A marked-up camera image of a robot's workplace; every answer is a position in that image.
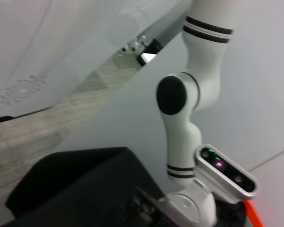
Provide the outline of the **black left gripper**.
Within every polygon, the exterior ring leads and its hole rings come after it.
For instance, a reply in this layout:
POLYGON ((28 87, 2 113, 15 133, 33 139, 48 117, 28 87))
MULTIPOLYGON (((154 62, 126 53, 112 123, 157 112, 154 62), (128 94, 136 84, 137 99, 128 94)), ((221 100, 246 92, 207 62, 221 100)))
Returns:
POLYGON ((131 227, 177 227, 168 207, 136 187, 130 201, 131 227))

